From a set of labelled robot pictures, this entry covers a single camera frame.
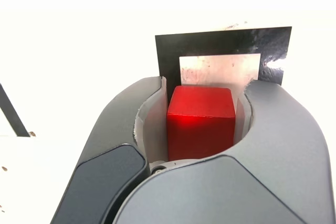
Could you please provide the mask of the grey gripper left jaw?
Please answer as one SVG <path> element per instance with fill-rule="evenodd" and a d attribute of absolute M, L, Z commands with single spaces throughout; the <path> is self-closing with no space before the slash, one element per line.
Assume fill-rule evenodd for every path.
<path fill-rule="evenodd" d="M 52 223 L 111 223 L 151 168 L 168 160 L 164 77 L 137 81 L 99 115 Z"/>

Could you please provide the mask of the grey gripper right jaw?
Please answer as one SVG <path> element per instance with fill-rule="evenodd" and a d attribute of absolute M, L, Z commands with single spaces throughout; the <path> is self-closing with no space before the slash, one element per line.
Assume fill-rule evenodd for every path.
<path fill-rule="evenodd" d="M 115 223 L 329 223 L 330 158 L 313 116 L 281 86 L 251 82 L 245 137 L 142 182 Z"/>

